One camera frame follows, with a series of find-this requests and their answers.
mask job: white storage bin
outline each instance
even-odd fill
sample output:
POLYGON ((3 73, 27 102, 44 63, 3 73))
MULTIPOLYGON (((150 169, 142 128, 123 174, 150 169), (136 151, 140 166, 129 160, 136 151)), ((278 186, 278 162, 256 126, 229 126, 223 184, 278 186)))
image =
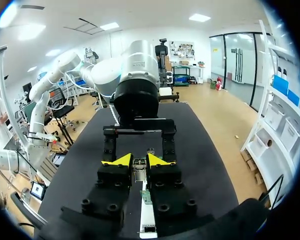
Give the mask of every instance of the white storage bin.
POLYGON ((276 131, 284 116, 284 108, 275 102, 270 102, 269 107, 266 110, 264 120, 267 124, 270 125, 271 128, 273 128, 273 130, 276 131))
POLYGON ((297 149, 296 149, 296 153, 292 159, 294 165, 295 165, 295 168, 297 168, 299 162, 300 162, 300 141, 299 141, 299 145, 297 146, 297 149))
POLYGON ((295 122, 290 117, 287 117, 285 121, 286 123, 284 125, 280 139, 287 151, 290 152, 296 141, 300 137, 300 134, 297 130, 297 122, 295 122))
POLYGON ((160 87, 159 88, 159 94, 160 94, 160 96, 170 96, 170 95, 172 95, 172 89, 169 86, 160 87))
POLYGON ((269 147, 258 137, 254 135, 254 139, 250 144, 251 151, 259 158, 269 147))

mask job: red fire extinguisher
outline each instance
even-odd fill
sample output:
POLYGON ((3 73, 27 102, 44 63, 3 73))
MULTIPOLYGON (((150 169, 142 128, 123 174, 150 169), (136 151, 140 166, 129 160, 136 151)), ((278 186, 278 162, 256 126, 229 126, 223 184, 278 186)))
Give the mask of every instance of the red fire extinguisher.
POLYGON ((218 91, 220 91, 221 88, 222 88, 222 78, 218 76, 218 78, 216 80, 215 89, 217 89, 218 91))

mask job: office chair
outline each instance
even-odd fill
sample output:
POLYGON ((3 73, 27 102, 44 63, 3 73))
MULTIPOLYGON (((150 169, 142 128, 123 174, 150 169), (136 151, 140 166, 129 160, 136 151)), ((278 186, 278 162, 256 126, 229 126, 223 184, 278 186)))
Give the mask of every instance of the office chair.
MULTIPOLYGON (((62 135, 64 135, 64 137, 66 139, 65 144, 71 146, 72 144, 74 144, 74 141, 70 137, 66 127, 71 126, 71 128, 75 131, 76 127, 74 124, 75 123, 78 124, 79 121, 71 121, 71 120, 67 119, 67 117, 66 117, 67 114, 75 109, 75 107, 73 106, 74 99, 69 97, 68 100, 71 101, 71 105, 65 105, 63 108, 61 108, 59 110, 54 110, 52 112, 53 112, 54 118, 56 119, 58 127, 60 128, 60 130, 62 132, 62 135)), ((66 104, 66 101, 67 101, 67 99, 65 98, 65 95, 60 87, 50 91, 49 105, 52 108, 58 109, 59 107, 66 104)))
POLYGON ((104 100, 104 98, 96 91, 90 92, 90 96, 95 98, 95 102, 92 104, 93 106, 98 106, 95 111, 98 112, 100 109, 105 109, 108 107, 107 102, 104 100))

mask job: ceiling light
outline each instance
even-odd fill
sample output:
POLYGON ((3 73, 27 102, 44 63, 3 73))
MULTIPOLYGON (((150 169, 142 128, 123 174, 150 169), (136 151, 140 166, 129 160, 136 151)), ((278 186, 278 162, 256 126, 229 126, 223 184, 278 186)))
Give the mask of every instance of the ceiling light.
POLYGON ((31 67, 31 68, 28 70, 28 72, 31 72, 31 71, 35 70, 36 68, 37 68, 37 66, 31 67))
POLYGON ((18 6, 16 3, 11 3, 0 17, 0 28, 6 28, 17 15, 18 6))
POLYGON ((48 52, 46 54, 47 57, 54 57, 56 55, 58 55, 58 53, 60 52, 60 49, 54 49, 54 50, 51 50, 50 52, 48 52))
POLYGON ((45 25, 39 24, 30 24, 22 26, 22 30, 18 39, 20 41, 35 39, 45 28, 45 25))
POLYGON ((242 39, 251 39, 252 40, 252 37, 246 35, 246 34, 238 34, 238 36, 242 39))
POLYGON ((203 23, 205 21, 208 21, 209 19, 211 19, 211 17, 201 15, 201 14, 197 14, 197 13, 192 15, 191 17, 189 17, 189 20, 198 21, 198 22, 201 22, 201 23, 203 23))
POLYGON ((119 27, 119 25, 116 22, 100 26, 100 28, 105 30, 105 31, 110 30, 110 29, 115 29, 115 28, 118 28, 118 27, 119 27))

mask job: yellow triangle marker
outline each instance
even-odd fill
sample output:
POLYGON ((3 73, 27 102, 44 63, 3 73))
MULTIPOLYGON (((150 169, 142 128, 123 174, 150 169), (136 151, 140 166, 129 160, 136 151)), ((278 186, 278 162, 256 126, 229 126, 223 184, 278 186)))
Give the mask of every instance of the yellow triangle marker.
POLYGON ((109 164, 109 165, 119 165, 122 164, 123 166, 129 166, 131 153, 128 153, 127 155, 120 157, 119 159, 115 161, 101 161, 102 164, 109 164))
POLYGON ((171 164, 171 162, 166 162, 166 161, 156 157, 155 155, 152 155, 151 153, 148 153, 148 157, 149 157, 150 166, 155 166, 157 164, 160 164, 160 165, 170 165, 171 164))

